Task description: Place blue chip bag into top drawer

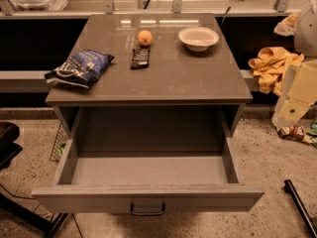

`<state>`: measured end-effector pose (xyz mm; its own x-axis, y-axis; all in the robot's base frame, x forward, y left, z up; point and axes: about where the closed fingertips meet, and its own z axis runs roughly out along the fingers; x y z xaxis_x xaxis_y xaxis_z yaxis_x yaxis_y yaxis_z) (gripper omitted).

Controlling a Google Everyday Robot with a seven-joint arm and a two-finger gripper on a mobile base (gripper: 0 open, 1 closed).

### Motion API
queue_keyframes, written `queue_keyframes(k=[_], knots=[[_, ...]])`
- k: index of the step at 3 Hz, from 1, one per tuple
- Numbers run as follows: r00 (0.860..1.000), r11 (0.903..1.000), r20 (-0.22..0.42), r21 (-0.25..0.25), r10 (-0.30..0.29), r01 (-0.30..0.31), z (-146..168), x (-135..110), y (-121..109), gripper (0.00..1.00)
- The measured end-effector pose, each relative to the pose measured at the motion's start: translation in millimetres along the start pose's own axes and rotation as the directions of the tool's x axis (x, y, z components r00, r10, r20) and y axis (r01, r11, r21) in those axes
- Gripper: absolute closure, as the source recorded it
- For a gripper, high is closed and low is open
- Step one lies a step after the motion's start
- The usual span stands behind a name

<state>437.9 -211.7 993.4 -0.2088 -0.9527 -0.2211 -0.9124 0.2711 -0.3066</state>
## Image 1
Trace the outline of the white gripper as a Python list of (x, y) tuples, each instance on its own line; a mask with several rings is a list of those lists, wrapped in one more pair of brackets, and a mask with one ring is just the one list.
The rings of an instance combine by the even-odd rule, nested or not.
[(286, 95), (278, 98), (271, 118), (277, 128), (297, 124), (317, 101), (317, 59), (305, 61), (300, 66), (290, 65), (284, 86)]

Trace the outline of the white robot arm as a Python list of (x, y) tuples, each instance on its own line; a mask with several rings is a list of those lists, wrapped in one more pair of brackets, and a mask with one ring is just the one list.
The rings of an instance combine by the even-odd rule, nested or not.
[(282, 128), (296, 124), (317, 101), (317, 0), (306, 3), (295, 26), (294, 47), (306, 56), (300, 65), (290, 65), (272, 123)]

